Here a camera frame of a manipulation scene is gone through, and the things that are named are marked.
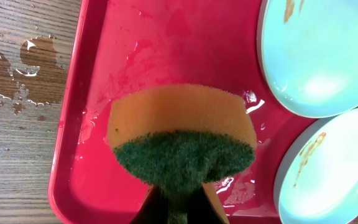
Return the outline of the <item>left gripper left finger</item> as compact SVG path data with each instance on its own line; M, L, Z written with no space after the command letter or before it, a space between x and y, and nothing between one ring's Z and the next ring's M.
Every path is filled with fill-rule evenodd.
M150 187L137 215L130 224L167 224L168 201L156 185Z

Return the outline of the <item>light blue plate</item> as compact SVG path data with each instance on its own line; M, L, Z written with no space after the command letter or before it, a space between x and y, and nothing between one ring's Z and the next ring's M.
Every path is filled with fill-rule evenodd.
M278 167L273 199L282 223L358 216L358 108L319 119L297 137Z
M265 0L257 51L270 91L307 118L358 107L358 0Z

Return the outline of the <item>green and orange sponge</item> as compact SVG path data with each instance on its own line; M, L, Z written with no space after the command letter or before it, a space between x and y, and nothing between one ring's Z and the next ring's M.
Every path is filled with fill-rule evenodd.
M247 169L257 145L240 96L192 84L114 101L107 138L118 163L163 198L165 223L189 223L196 195L205 195L214 219L224 223L213 184Z

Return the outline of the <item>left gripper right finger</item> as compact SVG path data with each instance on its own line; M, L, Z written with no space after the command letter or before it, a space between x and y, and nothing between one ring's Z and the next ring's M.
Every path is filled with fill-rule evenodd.
M213 186L194 192L187 208L188 224L227 224L227 216Z

